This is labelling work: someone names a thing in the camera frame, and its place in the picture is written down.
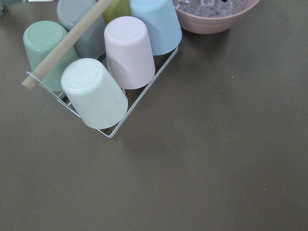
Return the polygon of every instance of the bowl of ice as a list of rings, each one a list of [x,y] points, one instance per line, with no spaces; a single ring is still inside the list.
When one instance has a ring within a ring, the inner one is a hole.
[[[215,34],[242,21],[259,0],[172,0],[180,26],[196,34]]]

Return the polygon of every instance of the ice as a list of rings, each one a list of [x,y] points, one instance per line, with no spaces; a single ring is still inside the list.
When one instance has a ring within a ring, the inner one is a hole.
[[[200,17],[224,17],[243,11],[249,0],[173,0],[175,7]]]

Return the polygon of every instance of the bowl rim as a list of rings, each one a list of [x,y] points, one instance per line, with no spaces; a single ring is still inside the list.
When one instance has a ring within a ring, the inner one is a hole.
[[[200,18],[200,19],[206,19],[206,20],[223,20],[223,19],[233,18],[233,17],[235,17],[237,15],[243,14],[243,13],[247,12],[248,10],[250,10],[251,8],[253,8],[255,5],[257,5],[259,2],[260,2],[260,0],[256,0],[250,7],[246,8],[245,10],[243,10],[241,12],[238,12],[238,13],[235,13],[235,14],[231,14],[231,15],[228,15],[228,16],[224,16],[224,17],[219,17],[219,18],[210,18],[210,17],[197,16],[197,15],[193,15],[193,14],[187,13],[187,12],[185,12],[183,10],[180,10],[176,6],[174,6],[174,8],[175,8],[176,11],[179,11],[180,13],[182,13],[182,14],[184,14],[186,16],[189,16],[189,17],[193,17],[193,18]]]

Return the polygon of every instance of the gray table surface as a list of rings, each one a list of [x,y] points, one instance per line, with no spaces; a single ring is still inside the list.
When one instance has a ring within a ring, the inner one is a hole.
[[[219,34],[183,31],[112,139],[21,85],[23,31],[55,6],[15,4],[0,21],[0,230],[308,229],[306,0],[262,0]]]

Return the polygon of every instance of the wooden handle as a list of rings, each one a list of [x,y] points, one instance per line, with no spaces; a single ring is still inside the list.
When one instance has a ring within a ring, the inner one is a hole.
[[[113,0],[99,0],[92,9],[68,32],[59,44],[45,57],[45,59],[32,72],[37,78],[43,79],[45,75],[60,61],[68,50],[80,39],[80,37],[92,26],[92,24],[102,17],[102,13],[108,8]],[[28,76],[22,84],[32,90],[37,81]]]

